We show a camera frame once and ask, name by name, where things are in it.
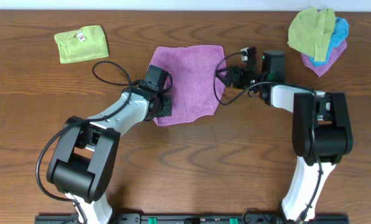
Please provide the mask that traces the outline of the large pink cloth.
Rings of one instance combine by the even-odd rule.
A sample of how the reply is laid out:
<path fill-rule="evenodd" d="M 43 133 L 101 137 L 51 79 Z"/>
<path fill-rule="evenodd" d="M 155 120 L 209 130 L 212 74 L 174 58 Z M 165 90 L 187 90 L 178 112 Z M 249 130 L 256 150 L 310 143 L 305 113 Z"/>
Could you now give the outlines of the large pink cloth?
<path fill-rule="evenodd" d="M 225 89 L 214 78 L 216 66 L 223 58 L 224 48 L 220 45 L 157 47 L 150 64 L 166 70 L 172 76 L 173 86 L 168 92 L 172 96 L 172 115 L 155 118 L 155 124 L 190 123 L 213 115 Z"/>

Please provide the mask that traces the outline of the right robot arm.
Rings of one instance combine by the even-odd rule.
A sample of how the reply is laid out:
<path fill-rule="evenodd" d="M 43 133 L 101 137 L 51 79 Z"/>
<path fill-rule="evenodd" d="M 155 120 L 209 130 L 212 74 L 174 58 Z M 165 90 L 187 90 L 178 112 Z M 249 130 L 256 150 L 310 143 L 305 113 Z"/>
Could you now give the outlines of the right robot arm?
<path fill-rule="evenodd" d="M 292 145 L 297 156 L 290 188 L 279 213 L 262 216 L 267 223 L 322 223 L 315 206 L 329 174 L 352 150 L 353 136 L 343 93 L 316 91 L 285 81 L 285 53 L 266 50 L 257 70 L 257 49 L 238 52 L 245 67 L 217 64 L 214 79 L 243 93 L 258 94 L 266 105 L 290 112 Z"/>

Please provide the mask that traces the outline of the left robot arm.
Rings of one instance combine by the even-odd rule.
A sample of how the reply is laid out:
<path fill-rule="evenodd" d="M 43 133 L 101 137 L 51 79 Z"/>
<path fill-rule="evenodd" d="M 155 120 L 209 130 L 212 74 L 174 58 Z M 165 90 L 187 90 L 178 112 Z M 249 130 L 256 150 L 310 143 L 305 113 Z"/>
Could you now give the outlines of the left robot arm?
<path fill-rule="evenodd" d="M 172 76 L 151 65 L 143 80 L 129 80 L 117 102 L 87 119 L 72 116 L 49 140 L 56 148 L 47 181 L 64 194 L 78 213 L 78 223 L 109 223 L 113 210 L 105 191 L 112 177 L 121 136 L 135 124 L 170 116 Z"/>

